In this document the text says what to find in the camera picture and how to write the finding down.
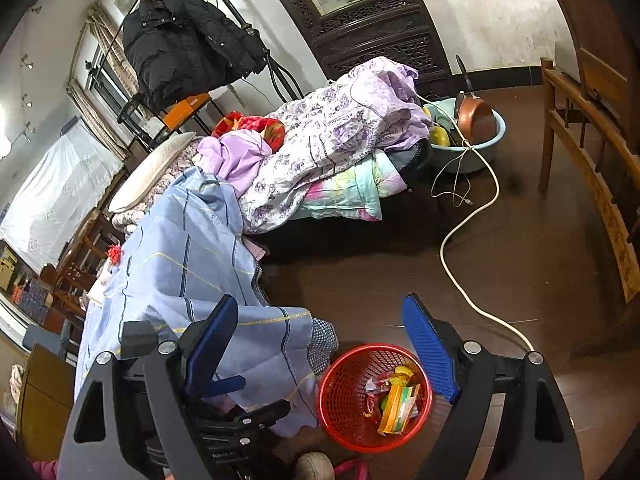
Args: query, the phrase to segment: red plastic basket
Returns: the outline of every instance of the red plastic basket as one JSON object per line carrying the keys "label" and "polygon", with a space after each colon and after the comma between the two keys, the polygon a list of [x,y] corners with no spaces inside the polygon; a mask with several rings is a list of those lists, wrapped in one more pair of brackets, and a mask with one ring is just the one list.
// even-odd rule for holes
{"label": "red plastic basket", "polygon": [[[409,420],[404,434],[380,435],[378,425],[364,417],[365,384],[375,375],[404,365],[420,381],[418,416]],[[389,344],[359,346],[342,355],[326,372],[318,393],[320,420],[336,442],[362,453],[389,451],[414,437],[431,410],[431,386],[418,359],[404,348]]]}

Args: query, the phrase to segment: light blue sheet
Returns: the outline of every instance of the light blue sheet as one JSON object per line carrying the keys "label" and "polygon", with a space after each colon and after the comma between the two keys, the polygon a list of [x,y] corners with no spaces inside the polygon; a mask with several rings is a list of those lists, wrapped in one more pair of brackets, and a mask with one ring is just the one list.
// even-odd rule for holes
{"label": "light blue sheet", "polygon": [[100,352],[119,356],[123,322],[147,319],[161,342],[177,340],[229,294],[238,302],[239,323],[218,378],[246,379],[246,387],[230,396],[248,411],[288,399],[292,410],[274,427],[282,436],[316,426],[316,377],[337,348],[334,329],[304,308],[265,306],[256,285],[260,267],[241,234],[232,186],[200,168],[178,177],[123,245],[103,306],[88,309],[76,396]]}

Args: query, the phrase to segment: down jacket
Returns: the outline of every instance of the down jacket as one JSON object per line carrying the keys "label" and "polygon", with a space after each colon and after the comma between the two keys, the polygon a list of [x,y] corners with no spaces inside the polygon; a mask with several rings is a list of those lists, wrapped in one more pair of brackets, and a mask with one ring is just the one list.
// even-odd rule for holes
{"label": "down jacket", "polygon": [[154,113],[266,66],[260,36],[203,0],[141,0],[122,34],[143,103]]}

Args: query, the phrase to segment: copper pan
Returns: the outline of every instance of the copper pan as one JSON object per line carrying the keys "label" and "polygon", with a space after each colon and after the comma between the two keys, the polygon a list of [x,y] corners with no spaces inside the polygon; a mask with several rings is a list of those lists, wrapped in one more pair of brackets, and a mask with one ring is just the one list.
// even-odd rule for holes
{"label": "copper pan", "polygon": [[458,127],[469,143],[482,144],[493,139],[497,132],[494,112],[486,101],[474,94],[465,65],[460,56],[456,56],[456,59],[465,77],[468,93],[461,91],[456,98],[454,118],[457,119]]}

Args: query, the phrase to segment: orange box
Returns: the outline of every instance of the orange box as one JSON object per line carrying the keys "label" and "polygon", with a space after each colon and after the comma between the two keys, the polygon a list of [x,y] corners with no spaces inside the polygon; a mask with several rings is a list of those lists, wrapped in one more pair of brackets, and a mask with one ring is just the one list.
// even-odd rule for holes
{"label": "orange box", "polygon": [[209,94],[187,97],[171,108],[171,111],[162,118],[162,122],[170,132],[177,130],[187,119],[209,101],[211,101]]}

